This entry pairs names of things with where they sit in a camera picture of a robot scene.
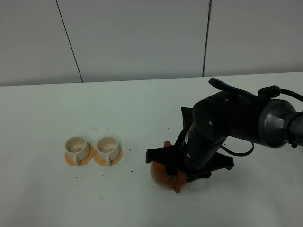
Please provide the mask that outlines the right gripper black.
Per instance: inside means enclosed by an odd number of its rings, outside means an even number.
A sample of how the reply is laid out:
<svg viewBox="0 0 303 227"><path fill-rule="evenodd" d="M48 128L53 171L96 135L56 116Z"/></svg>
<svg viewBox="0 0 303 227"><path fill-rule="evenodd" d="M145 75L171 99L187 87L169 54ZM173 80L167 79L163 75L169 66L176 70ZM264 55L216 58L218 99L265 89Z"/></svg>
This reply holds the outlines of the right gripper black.
<svg viewBox="0 0 303 227"><path fill-rule="evenodd" d="M260 143L258 122L267 105L257 98L218 92L194 105L193 122L177 152L175 145L146 151L145 162L196 172L187 183L208 179L212 172L234 167L232 157L216 153L227 137Z"/></svg>

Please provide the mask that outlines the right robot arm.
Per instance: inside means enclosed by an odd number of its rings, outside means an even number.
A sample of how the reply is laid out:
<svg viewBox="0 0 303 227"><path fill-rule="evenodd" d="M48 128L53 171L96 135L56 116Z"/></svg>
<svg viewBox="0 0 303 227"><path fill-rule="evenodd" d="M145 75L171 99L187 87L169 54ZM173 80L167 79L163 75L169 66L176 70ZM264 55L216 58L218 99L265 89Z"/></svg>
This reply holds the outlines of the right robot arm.
<svg viewBox="0 0 303 227"><path fill-rule="evenodd" d="M270 148L303 143L303 114L285 100L221 91L181 111L184 128L176 143L146 152L146 162L163 165L169 180L183 173L192 182L232 169L235 153L218 153L227 137Z"/></svg>

